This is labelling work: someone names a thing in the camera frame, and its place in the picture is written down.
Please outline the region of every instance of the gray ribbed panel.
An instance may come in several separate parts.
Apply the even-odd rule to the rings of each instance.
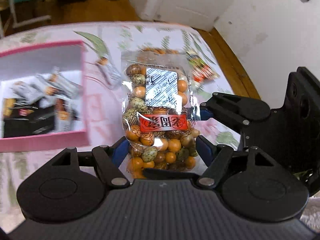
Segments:
[[[22,223],[12,240],[309,240],[299,220],[274,225],[247,221],[227,210],[213,191],[189,180],[136,180],[113,190],[87,217],[60,225]]]

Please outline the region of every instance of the table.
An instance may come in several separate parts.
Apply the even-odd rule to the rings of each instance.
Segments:
[[[102,39],[118,69],[122,51],[139,50],[143,47],[168,47],[179,51],[193,48],[220,75],[215,82],[204,85],[198,96],[199,101],[207,101],[214,91],[233,93],[209,46],[190,27],[145,22],[96,22],[47,26],[1,39],[0,51],[43,42],[83,40],[86,43],[84,72],[91,145],[80,147],[78,151],[90,151],[98,145],[112,145],[124,135],[124,131],[121,126],[122,91],[107,89],[94,64],[98,55],[92,43],[76,32],[93,34],[96,39]],[[239,135],[214,119],[199,121],[196,128],[212,143],[224,143],[233,148],[237,148],[239,144]],[[0,227],[6,232],[23,221],[15,198],[19,184],[61,150],[0,153]],[[120,166],[124,173],[125,166],[124,163]],[[193,171],[201,173],[204,169],[204,163],[199,162]]]

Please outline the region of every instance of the wooden baseboard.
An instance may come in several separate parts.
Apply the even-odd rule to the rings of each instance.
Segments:
[[[232,49],[228,46],[225,40],[221,37],[220,33],[217,31],[216,28],[213,28],[210,31],[211,36],[214,38],[216,43],[219,45],[220,49],[226,56],[226,58],[230,61],[233,69],[235,70],[236,74],[238,75],[239,79],[241,80],[242,84],[244,85],[245,89],[248,92],[249,97],[261,99],[254,84],[252,83],[251,79],[249,78],[247,72],[244,70],[243,66],[241,65],[240,61],[233,53]]]

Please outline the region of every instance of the open box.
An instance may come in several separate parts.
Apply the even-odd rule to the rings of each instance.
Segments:
[[[83,48],[82,41],[66,41],[45,43],[0,53],[1,152],[40,151],[89,145],[85,111]],[[72,122],[71,130],[57,132],[55,122],[54,128],[49,133],[3,138],[4,98],[14,97],[12,85],[17,81],[30,84],[37,74],[47,79],[54,67],[58,67],[61,75],[67,80],[80,85],[79,96],[70,101],[72,109],[77,115],[77,120]]]

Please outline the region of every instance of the red label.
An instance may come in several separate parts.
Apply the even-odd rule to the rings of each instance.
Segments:
[[[19,115],[21,115],[21,116],[27,116],[27,115],[28,115],[28,112],[27,112],[26,109],[20,109],[20,110],[19,110]]]
[[[185,114],[144,114],[140,116],[141,132],[187,130]]]

